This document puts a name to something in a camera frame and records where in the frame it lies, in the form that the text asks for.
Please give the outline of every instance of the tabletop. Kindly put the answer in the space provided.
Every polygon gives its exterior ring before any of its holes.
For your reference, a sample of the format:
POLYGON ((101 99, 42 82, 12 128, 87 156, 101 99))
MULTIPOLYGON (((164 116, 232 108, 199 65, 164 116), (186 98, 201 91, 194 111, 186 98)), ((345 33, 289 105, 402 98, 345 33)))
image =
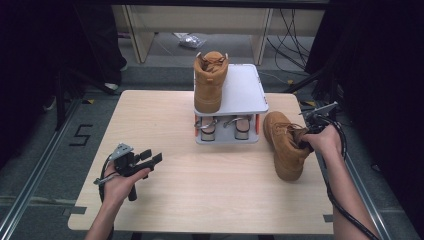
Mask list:
MULTIPOLYGON (((124 91, 76 202, 85 214, 68 225, 87 230, 101 202, 93 181, 119 143, 134 153, 162 153, 149 178, 136 183, 138 199, 125 201, 115 230, 169 233, 332 234, 332 214, 314 153, 295 182, 275 173, 273 149, 263 136, 255 144, 195 142, 193 91, 124 91)), ((266 94, 269 111, 305 125, 292 94, 266 94)))

